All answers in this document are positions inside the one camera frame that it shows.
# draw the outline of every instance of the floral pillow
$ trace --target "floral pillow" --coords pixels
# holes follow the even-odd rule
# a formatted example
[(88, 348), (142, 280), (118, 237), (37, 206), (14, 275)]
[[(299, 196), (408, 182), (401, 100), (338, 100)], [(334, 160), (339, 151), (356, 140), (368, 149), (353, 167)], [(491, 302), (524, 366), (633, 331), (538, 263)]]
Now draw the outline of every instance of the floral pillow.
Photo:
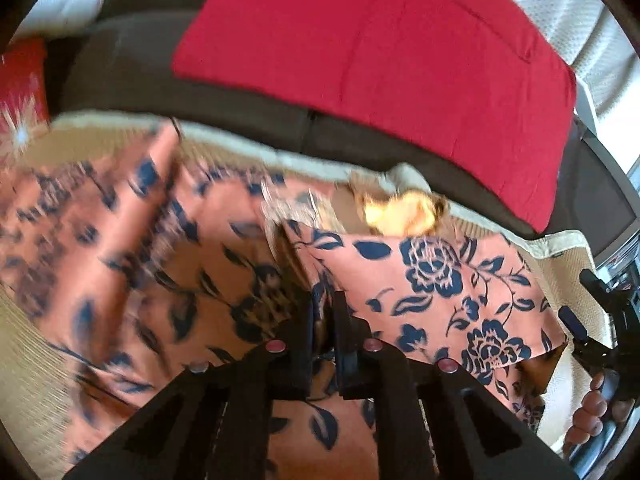
[(458, 361), (509, 409), (528, 415), (518, 363), (566, 337), (502, 235), (449, 242), (336, 234), (294, 221), (285, 230), (318, 305), (344, 290), (353, 315), (376, 337), (416, 360)]

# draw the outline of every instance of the navy blue flower pattern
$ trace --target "navy blue flower pattern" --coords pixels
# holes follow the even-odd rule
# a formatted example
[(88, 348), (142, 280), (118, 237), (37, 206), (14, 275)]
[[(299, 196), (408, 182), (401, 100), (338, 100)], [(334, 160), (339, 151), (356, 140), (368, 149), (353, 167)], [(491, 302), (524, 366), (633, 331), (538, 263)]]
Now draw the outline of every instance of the navy blue flower pattern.
[(282, 276), (271, 265), (253, 266), (252, 293), (231, 307), (236, 333), (249, 343), (273, 337), (278, 323), (291, 316), (294, 303), (287, 297)]
[(396, 346), (404, 353), (419, 351), (426, 356), (427, 353), (427, 333), (423, 328), (416, 328), (408, 323), (400, 327), (400, 335), (396, 340)]
[(482, 384), (488, 385), (494, 369), (531, 357), (531, 348), (522, 338), (511, 337), (500, 321), (485, 319), (480, 329), (466, 334), (468, 346), (460, 355), (462, 365)]
[(525, 403), (522, 409), (524, 412), (522, 421), (531, 431), (537, 433), (542, 415), (545, 413), (545, 405), (531, 406)]
[(200, 181), (194, 186), (193, 192), (204, 196), (209, 187), (215, 182), (228, 179), (240, 180), (244, 183), (251, 196), (262, 196), (262, 186), (284, 186), (285, 177), (282, 173), (267, 173), (259, 168), (236, 168), (234, 166), (212, 166), (203, 172)]
[(442, 238), (406, 238), (400, 243), (406, 278), (414, 292), (433, 292), (450, 298), (462, 292), (460, 259)]
[(478, 311), (480, 310), (480, 305), (478, 302), (471, 299), (471, 296), (467, 296), (464, 300), (462, 300), (462, 307), (466, 313), (466, 316), (471, 321), (478, 321)]
[(315, 410), (309, 419), (311, 432), (327, 451), (331, 451), (338, 441), (339, 426), (337, 419), (331, 412), (320, 408), (320, 406), (316, 406), (311, 402), (307, 402), (307, 405)]
[[(523, 270), (530, 272), (529, 266), (526, 264), (520, 253), (518, 253), (518, 260), (520, 261), (520, 268), (518, 270), (511, 269), (509, 272), (501, 272), (504, 265), (504, 256), (496, 256), (492, 259), (482, 260), (478, 264), (474, 263), (474, 255), (476, 254), (476, 248), (478, 246), (478, 240), (474, 238), (465, 237), (465, 242), (460, 248), (460, 259), (466, 266), (474, 271), (471, 276), (471, 284), (475, 289), (479, 288), (478, 300), (482, 305), (487, 305), (489, 301), (489, 281), (497, 280), (501, 282), (503, 286), (509, 289), (511, 293), (511, 301), (501, 304), (495, 311), (495, 315), (506, 313), (503, 324), (506, 324), (511, 317), (514, 310), (521, 312), (529, 312), (536, 308), (533, 300), (528, 298), (518, 297), (517, 294), (519, 287), (530, 287), (531, 282), (523, 275)], [(545, 309), (545, 301), (543, 300), (540, 305), (540, 312)]]
[(156, 165), (150, 157), (146, 157), (139, 163), (135, 174), (129, 180), (129, 187), (140, 198), (146, 198), (150, 188), (159, 180), (160, 176), (156, 171)]

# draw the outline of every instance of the human hand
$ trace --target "human hand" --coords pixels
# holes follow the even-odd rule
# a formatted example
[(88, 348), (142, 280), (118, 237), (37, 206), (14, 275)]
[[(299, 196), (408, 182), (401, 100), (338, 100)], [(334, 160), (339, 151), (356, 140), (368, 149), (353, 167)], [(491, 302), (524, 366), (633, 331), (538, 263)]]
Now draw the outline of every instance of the human hand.
[[(598, 391), (604, 381), (603, 374), (591, 380), (591, 391), (582, 398), (582, 407), (574, 413), (574, 424), (564, 438), (564, 454), (568, 455), (572, 446), (586, 443), (591, 436), (602, 431), (600, 417), (607, 411), (607, 401)], [(617, 400), (611, 407), (611, 416), (616, 422), (627, 420), (634, 406), (632, 400)]]

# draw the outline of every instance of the red patterned cloth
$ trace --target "red patterned cloth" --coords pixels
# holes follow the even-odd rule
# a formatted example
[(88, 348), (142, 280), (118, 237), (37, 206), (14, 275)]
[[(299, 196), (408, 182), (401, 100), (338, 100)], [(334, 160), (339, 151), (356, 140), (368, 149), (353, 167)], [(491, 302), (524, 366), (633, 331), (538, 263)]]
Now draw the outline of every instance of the red patterned cloth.
[(174, 72), (408, 140), (548, 223), (575, 77), (511, 0), (208, 0)]

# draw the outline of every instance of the fabric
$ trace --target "fabric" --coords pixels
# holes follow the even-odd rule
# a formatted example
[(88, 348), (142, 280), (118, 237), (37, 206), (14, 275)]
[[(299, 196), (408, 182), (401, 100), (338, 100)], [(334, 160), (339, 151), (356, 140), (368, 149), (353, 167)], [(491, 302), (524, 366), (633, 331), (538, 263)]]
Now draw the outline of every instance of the fabric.
[[(122, 112), (64, 114), (54, 120), (52, 131), (47, 136), (28, 148), (22, 163), (55, 166), (99, 158), (125, 146), (158, 120), (149, 115)], [(304, 174), (343, 183), (357, 176), (387, 193), (407, 189), (430, 190), (424, 177), (407, 164), (387, 174), (379, 174), (348, 164), (280, 152), (201, 124), (183, 122), (182, 129), (185, 140), (180, 147), (187, 159), (205, 158), (210, 164), (268, 166), (268, 171)], [(606, 314), (577, 279), (580, 269), (593, 269), (588, 244), (579, 232), (559, 233), (527, 242), (461, 206), (452, 207), (452, 219), (460, 234), (470, 237), (483, 238), (493, 232), (502, 232), (520, 248), (529, 262), (551, 309), (556, 312), (562, 304), (574, 306), (590, 334), (611, 345)], [(536, 260), (540, 263), (548, 261), (552, 265), (535, 266)], [(44, 342), (15, 303), (8, 297), (2, 299), (0, 344), (6, 346), (1, 349), (4, 358), (0, 367), (0, 397), (4, 401), (0, 403), (0, 420), (38, 476), (43, 480), (58, 480), (65, 469), (61, 450), (63, 431), (68, 422), (66, 410), (71, 404), (70, 390), (65, 386), (68, 371), (59, 353)], [(572, 414), (588, 391), (589, 382), (590, 378), (571, 358), (570, 348), (567, 349), (556, 367), (547, 393), (543, 394), (545, 411), (538, 427), (538, 436), (557, 452), (571, 425)], [(49, 393), (47, 388), (53, 388), (53, 391)]]
[(100, 22), (82, 38), (50, 42), (46, 83), (52, 114), (128, 110), (175, 116), (308, 155), (302, 166), (310, 156), (374, 171), (406, 162), (434, 191), (518, 236), (537, 236), (474, 177), (418, 146), (265, 95), (178, 79), (170, 68), (172, 54), (195, 18), (195, 11), (133, 14)]
[(510, 0), (208, 0), (174, 71), (379, 128), (548, 223), (575, 78)]
[(338, 235), (298, 222), (286, 231), (315, 301), (333, 287), (344, 290), (353, 315), (369, 322), (376, 337), (413, 359), (451, 357), (507, 408), (530, 412), (511, 367), (564, 344), (566, 336), (529, 266), (502, 236), (450, 243)]

